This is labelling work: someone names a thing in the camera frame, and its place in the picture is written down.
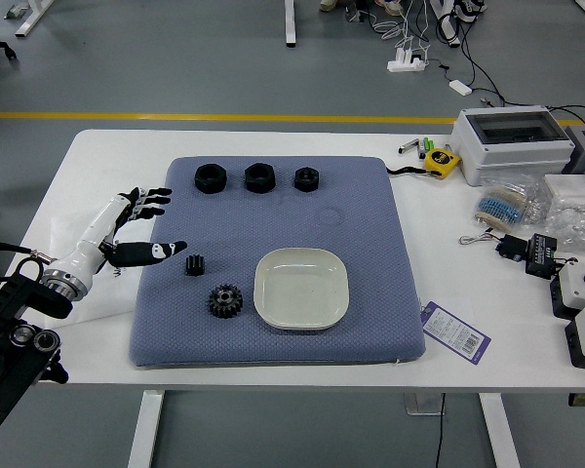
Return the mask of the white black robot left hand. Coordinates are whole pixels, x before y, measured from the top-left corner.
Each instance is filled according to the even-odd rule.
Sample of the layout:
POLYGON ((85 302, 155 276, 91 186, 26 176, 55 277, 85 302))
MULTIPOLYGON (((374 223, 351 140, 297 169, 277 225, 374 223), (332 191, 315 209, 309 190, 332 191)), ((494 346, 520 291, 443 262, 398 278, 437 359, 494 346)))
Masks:
POLYGON ((84 295, 93 285, 93 277, 104 263, 114 267, 149 266, 180 253, 187 248, 184 241, 169 244, 123 243, 114 241, 126 223, 163 215, 162 208, 170 202, 169 188, 134 188, 129 193, 113 196, 91 221, 74 250, 66 257, 52 262, 42 282, 46 285, 64 283, 84 295))

